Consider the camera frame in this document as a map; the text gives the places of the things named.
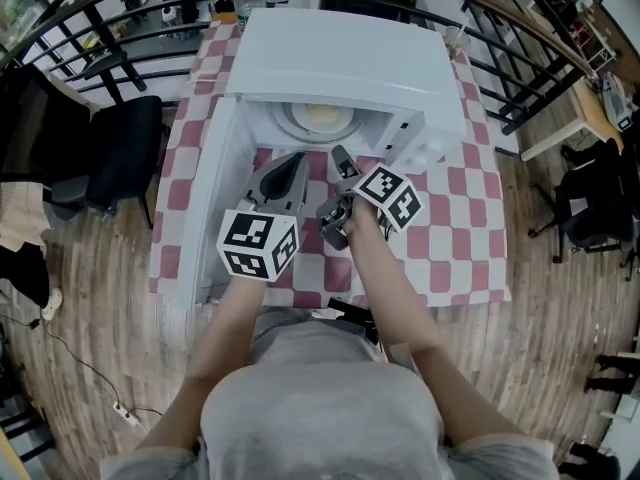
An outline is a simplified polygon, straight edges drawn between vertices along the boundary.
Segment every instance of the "shirt sleeve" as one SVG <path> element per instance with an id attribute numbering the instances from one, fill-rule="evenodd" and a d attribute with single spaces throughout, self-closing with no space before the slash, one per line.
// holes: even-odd
<path id="1" fill-rule="evenodd" d="M 198 480 L 196 456 L 181 448 L 141 448 L 100 462 L 102 480 Z"/>
<path id="2" fill-rule="evenodd" d="M 533 437 L 494 434 L 450 452 L 456 480 L 558 480 L 553 445 Z"/>

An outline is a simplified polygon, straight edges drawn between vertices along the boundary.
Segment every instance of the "metal railing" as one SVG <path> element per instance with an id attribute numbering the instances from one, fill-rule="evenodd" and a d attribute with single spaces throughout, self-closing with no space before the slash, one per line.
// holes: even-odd
<path id="1" fill-rule="evenodd" d="M 77 32 L 71 33 L 67 29 L 66 36 L 62 41 L 47 46 L 42 52 L 30 60 L 30 63 L 37 62 L 47 56 L 57 55 L 56 52 L 68 43 L 77 42 L 82 36 L 94 32 L 100 38 L 101 44 L 92 48 L 79 51 L 71 57 L 55 61 L 50 68 L 52 71 L 62 71 L 67 82 L 74 82 L 83 77 L 83 72 L 68 74 L 68 67 L 78 60 L 91 60 L 92 57 L 104 52 L 118 53 L 122 51 L 122 46 L 136 43 L 149 38 L 162 36 L 168 33 L 178 33 L 186 31 L 198 31 L 209 26 L 208 23 L 196 22 L 174 27 L 163 27 L 149 32 L 133 34 L 131 36 L 116 39 L 111 32 L 109 25 L 126 20 L 133 16 L 158 11 L 166 7 L 193 4 L 203 1 L 214 0 L 169 0 L 158 3 L 151 3 L 119 14 L 118 16 L 103 19 L 96 4 L 104 0 L 76 0 L 70 5 L 59 7 L 53 15 L 42 23 L 20 41 L 11 51 L 7 52 L 0 60 L 0 69 L 6 68 L 10 63 L 19 62 L 25 53 L 34 45 L 44 33 L 64 25 L 65 21 L 83 13 L 90 26 Z M 420 19 L 431 26 L 441 25 L 445 27 L 462 27 L 463 23 L 452 20 L 445 16 L 440 16 L 427 10 L 414 7 L 411 2 L 399 0 L 320 0 L 324 6 L 334 8 L 344 12 L 359 12 L 363 9 L 382 10 L 397 17 L 400 20 Z M 478 70 L 482 70 L 500 80 L 503 94 L 496 92 L 495 87 L 480 87 L 482 95 L 501 104 L 497 112 L 488 111 L 488 115 L 499 120 L 503 126 L 505 134 L 509 134 L 521 127 L 528 120 L 537 115 L 541 110 L 553 102 L 564 93 L 579 78 L 591 72 L 588 63 L 577 52 L 571 43 L 566 43 L 561 39 L 568 34 L 565 29 L 556 29 L 551 34 L 539 23 L 531 19 L 519 5 L 516 9 L 511 9 L 499 0 L 463 0 L 464 7 L 474 15 L 477 27 L 468 27 L 466 33 L 474 40 L 481 41 L 489 49 L 493 65 L 482 59 L 470 57 L 471 65 Z M 540 7 L 543 12 L 548 12 L 545 17 L 550 23 L 558 23 L 557 16 L 550 9 Z M 480 25 L 482 16 L 487 16 L 491 24 L 491 31 L 483 30 Z M 504 34 L 499 29 L 498 20 L 506 22 L 509 29 L 515 36 L 515 44 L 509 44 Z M 544 52 L 539 59 L 532 56 L 531 48 L 527 45 L 534 45 Z M 115 79 L 115 83 L 132 82 L 139 90 L 144 90 L 146 85 L 144 80 L 163 78 L 188 74 L 189 69 L 168 69 L 164 71 L 139 74 L 135 65 L 158 59 L 178 58 L 185 55 L 194 55 L 195 49 L 186 49 L 177 52 L 149 52 L 134 55 L 128 58 L 123 69 L 127 76 Z M 85 86 L 80 91 L 89 91 L 103 87 L 103 83 L 96 83 Z"/>

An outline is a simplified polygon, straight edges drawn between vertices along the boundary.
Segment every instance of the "red and white tablecloth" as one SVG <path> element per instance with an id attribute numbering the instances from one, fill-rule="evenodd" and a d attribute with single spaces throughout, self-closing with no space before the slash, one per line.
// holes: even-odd
<path id="1" fill-rule="evenodd" d="M 202 141 L 223 94 L 239 33 L 233 23 L 214 22 L 196 56 L 171 131 L 156 204 L 149 289 L 174 296 L 186 210 Z M 469 61 L 453 61 L 468 136 L 420 176 L 409 176 L 425 210 L 402 235 L 389 240 L 405 273 L 430 306 L 510 300 L 500 175 L 487 117 Z M 258 167 L 285 151 L 259 149 Z M 304 208 L 305 239 L 292 265 L 267 292 L 266 304 L 318 308 L 329 297 L 364 302 L 350 253 L 335 251 L 319 236 L 317 204 L 333 194 L 337 172 L 327 153 L 309 152 L 311 176 Z M 358 157 L 365 170 L 377 159 Z"/>

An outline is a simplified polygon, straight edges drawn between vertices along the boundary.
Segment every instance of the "chair seat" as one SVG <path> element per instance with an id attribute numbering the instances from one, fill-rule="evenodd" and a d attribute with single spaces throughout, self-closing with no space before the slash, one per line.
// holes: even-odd
<path id="1" fill-rule="evenodd" d="M 87 197 L 98 204 L 143 195 L 155 171 L 162 131 L 162 100 L 143 96 L 98 111 L 88 140 L 100 151 Z"/>

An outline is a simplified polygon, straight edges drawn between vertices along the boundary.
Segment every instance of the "beige cloth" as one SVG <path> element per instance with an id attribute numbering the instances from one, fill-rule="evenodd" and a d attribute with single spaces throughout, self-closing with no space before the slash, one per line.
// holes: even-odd
<path id="1" fill-rule="evenodd" d="M 49 229 L 39 183 L 0 183 L 0 245 L 17 251 L 29 242 L 44 247 L 42 232 Z"/>

